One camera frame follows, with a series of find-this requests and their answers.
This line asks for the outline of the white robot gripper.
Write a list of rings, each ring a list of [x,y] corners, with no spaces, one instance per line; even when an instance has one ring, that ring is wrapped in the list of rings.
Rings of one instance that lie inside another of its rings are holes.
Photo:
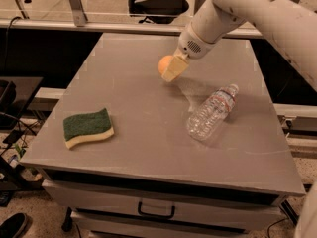
[[[217,42],[218,34],[205,25],[189,23],[180,34],[177,50],[161,77],[166,82],[172,82],[188,68],[189,60],[203,58]]]

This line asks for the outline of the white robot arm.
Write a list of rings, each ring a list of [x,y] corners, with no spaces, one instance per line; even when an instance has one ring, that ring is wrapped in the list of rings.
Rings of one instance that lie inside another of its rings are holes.
[[[317,90],[317,14],[290,0],[205,0],[180,34],[174,54],[158,63],[161,77],[173,81],[191,60],[204,57],[246,22]]]

